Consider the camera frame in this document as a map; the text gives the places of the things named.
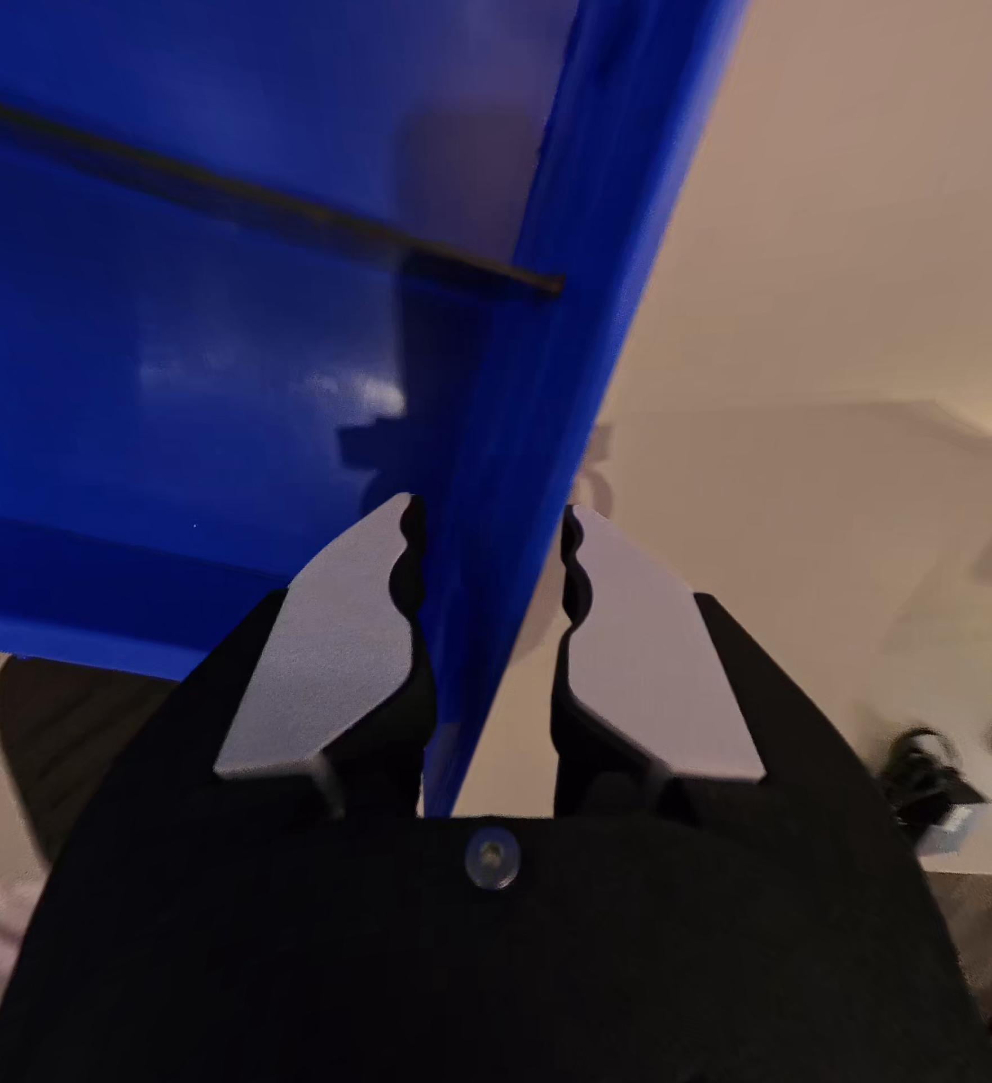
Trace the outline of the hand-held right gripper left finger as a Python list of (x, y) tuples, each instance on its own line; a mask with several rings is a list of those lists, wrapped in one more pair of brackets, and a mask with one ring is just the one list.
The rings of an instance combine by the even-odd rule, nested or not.
[(337, 817), (377, 777), (416, 813), (438, 718), (420, 622), (425, 542), (423, 499), (400, 493), (293, 576), (216, 777), (308, 778)]

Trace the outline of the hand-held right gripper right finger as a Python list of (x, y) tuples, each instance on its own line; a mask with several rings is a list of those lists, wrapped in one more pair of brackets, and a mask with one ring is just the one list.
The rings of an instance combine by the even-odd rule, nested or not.
[(689, 787), (756, 786), (765, 766), (694, 590), (583, 505), (563, 512), (567, 630), (550, 733), (557, 818), (695, 822)]

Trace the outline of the blue plastic bin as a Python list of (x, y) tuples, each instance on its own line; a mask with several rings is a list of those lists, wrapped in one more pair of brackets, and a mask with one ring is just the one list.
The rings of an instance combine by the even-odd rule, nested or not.
[(0, 2), (0, 652), (186, 676), (425, 498), (451, 815), (747, 2)]

